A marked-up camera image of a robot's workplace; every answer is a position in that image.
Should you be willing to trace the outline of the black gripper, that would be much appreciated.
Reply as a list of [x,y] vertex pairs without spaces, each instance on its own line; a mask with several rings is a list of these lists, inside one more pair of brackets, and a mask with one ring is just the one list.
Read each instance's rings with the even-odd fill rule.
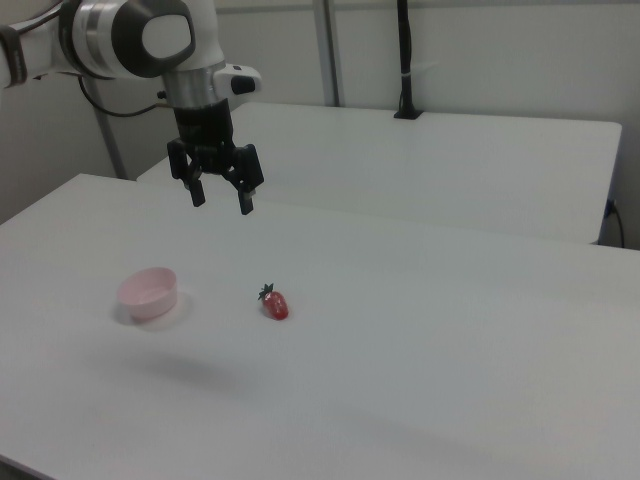
[[171,175],[189,191],[193,206],[205,203],[203,171],[223,174],[238,192],[241,214],[250,214],[264,175],[254,145],[235,147],[229,101],[198,109],[175,108],[173,113],[179,137],[167,144]]

